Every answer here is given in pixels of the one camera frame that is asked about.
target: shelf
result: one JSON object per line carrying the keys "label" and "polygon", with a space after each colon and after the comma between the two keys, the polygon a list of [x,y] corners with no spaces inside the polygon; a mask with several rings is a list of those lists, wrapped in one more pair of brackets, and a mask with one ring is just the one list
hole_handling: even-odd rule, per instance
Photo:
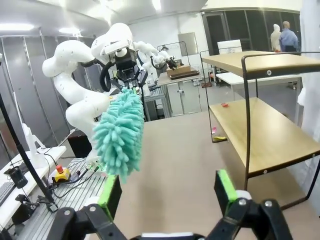
{"label": "shelf", "polygon": [[275,53],[272,55],[265,55],[271,53],[272,52],[267,51],[243,51],[205,56],[202,58],[202,61],[243,77],[242,57],[262,55],[246,58],[245,66],[247,70],[247,79],[320,72],[320,60],[318,59],[293,54]]}
{"label": "shelf", "polygon": [[[263,102],[250,98],[251,145],[249,177],[276,171],[320,154],[320,144],[304,133],[283,114]],[[247,118],[244,99],[211,105],[228,140],[246,167]]]}

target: ceiling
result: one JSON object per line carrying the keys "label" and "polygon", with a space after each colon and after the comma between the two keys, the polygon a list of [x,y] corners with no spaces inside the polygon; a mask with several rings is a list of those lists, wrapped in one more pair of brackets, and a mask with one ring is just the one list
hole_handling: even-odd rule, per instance
{"label": "ceiling", "polygon": [[160,0],[157,12],[152,0],[38,0],[69,11],[114,23],[131,24],[144,18],[199,12],[207,0]]}
{"label": "ceiling", "polygon": [[199,12],[207,0],[160,0],[157,12],[152,0],[0,0],[0,23],[35,25],[30,32],[3,32],[4,35],[61,35],[60,28],[81,29],[83,36],[101,35],[114,23],[132,24],[187,12]]}
{"label": "ceiling", "polygon": [[[109,29],[106,21],[36,0],[0,0],[0,4],[0,23],[33,24],[36,28],[41,27],[44,35],[61,35],[59,29],[65,27],[77,27],[82,30],[83,36],[103,33]],[[0,36],[38,34],[38,31],[0,31]]]}

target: white lab coat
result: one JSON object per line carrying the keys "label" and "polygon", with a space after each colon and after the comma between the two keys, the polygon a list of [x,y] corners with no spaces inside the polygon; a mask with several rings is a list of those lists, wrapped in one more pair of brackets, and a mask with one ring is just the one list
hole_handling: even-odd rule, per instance
{"label": "white lab coat", "polygon": [[278,24],[273,24],[273,29],[274,31],[271,33],[270,39],[271,39],[271,48],[272,51],[281,51],[281,47],[280,47],[280,42],[279,42],[279,38],[280,38],[280,27]]}
{"label": "white lab coat", "polygon": [[[320,46],[320,0],[303,0],[300,11],[301,50],[302,52],[317,52]],[[320,53],[305,54],[308,57],[320,59]],[[299,103],[304,105],[302,130],[320,143],[320,72],[302,75],[303,89]],[[308,192],[314,177],[319,156],[313,157],[289,167],[305,193]],[[315,183],[311,204],[320,215],[320,176]]]}

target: teal feather duster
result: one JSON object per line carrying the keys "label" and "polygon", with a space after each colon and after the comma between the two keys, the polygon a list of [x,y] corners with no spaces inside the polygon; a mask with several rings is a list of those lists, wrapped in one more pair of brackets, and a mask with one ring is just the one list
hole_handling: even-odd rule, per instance
{"label": "teal feather duster", "polygon": [[93,139],[107,174],[126,181],[134,169],[140,170],[144,111],[140,97],[131,89],[123,88],[122,93],[102,114]]}

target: man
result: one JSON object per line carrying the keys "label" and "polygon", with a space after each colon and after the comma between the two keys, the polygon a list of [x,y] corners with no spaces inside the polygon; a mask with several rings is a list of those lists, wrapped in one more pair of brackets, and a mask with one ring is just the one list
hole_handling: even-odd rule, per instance
{"label": "man", "polygon": [[279,37],[279,43],[282,52],[298,52],[298,37],[290,30],[290,23],[283,22],[283,31]]}
{"label": "man", "polygon": [[270,39],[271,39],[271,47],[272,51],[279,53],[281,52],[281,47],[279,43],[279,38],[281,35],[280,32],[280,26],[278,24],[273,24],[274,31],[271,33]]}

